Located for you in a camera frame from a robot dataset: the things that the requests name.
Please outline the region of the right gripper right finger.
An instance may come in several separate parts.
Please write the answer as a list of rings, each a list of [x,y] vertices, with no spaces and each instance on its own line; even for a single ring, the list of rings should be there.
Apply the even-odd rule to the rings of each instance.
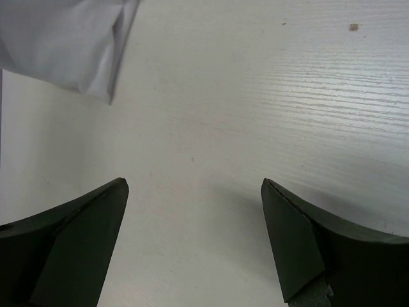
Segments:
[[[289,306],[407,306],[408,238],[323,210],[270,179],[263,212]]]

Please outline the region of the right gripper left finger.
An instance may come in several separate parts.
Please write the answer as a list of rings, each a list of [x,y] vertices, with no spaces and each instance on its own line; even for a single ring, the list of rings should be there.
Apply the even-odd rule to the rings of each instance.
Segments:
[[[1,226],[1,306],[96,306],[127,205],[124,178]]]

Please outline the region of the white t shirt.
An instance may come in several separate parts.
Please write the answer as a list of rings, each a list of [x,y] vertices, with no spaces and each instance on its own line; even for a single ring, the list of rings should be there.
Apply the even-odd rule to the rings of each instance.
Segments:
[[[1,1],[1,69],[110,103],[138,1]]]

